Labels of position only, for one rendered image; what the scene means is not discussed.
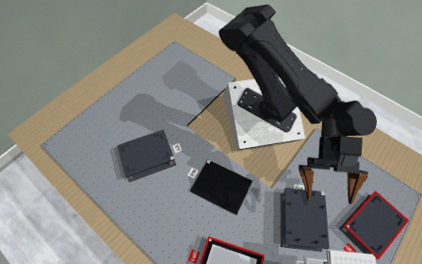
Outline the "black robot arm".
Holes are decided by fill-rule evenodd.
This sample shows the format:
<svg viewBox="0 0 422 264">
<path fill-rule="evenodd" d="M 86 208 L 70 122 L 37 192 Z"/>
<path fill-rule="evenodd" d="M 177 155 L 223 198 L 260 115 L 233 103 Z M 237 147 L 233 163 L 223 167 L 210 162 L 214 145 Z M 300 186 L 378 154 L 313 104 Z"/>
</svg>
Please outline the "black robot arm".
<svg viewBox="0 0 422 264">
<path fill-rule="evenodd" d="M 311 124 L 322 122 L 321 135 L 334 136 L 319 138 L 318 158 L 356 166 L 363 138 L 347 136 L 371 134 L 376 115 L 356 100 L 342 101 L 331 84 L 298 59 L 270 20 L 275 13 L 270 5 L 245 8 L 219 31 L 225 46 L 246 63 L 262 93 L 246 88 L 237 105 L 286 133 L 297 119 L 292 111 L 300 107 Z"/>
</svg>

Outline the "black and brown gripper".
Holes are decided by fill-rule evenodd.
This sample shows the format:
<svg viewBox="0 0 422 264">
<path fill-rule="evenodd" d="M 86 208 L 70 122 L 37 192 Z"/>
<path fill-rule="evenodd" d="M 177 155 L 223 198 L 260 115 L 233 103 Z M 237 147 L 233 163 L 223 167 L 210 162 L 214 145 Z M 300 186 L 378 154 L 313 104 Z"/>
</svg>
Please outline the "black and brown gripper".
<svg viewBox="0 0 422 264">
<path fill-rule="evenodd" d="M 313 178 L 314 178 L 314 171 L 312 169 L 323 169 L 329 170 L 333 168 L 335 172 L 342 172 L 348 173 L 348 198 L 349 204 L 352 204 L 358 190 L 364 184 L 367 179 L 368 172 L 360 171 L 359 170 L 359 163 L 356 163 L 356 166 L 342 166 L 341 164 L 337 164 L 336 160 L 332 159 L 321 159 L 316 157 L 308 157 L 307 165 L 299 165 L 300 176 L 302 178 L 307 200 L 310 201 L 311 193 L 312 193 L 312 186 L 313 186 Z M 316 165 L 314 165 L 316 164 Z M 319 165 L 323 164 L 323 165 Z M 329 166 L 334 165 L 334 166 Z M 330 167 L 330 168 L 327 168 Z M 355 181 L 356 180 L 356 181 Z"/>
</svg>

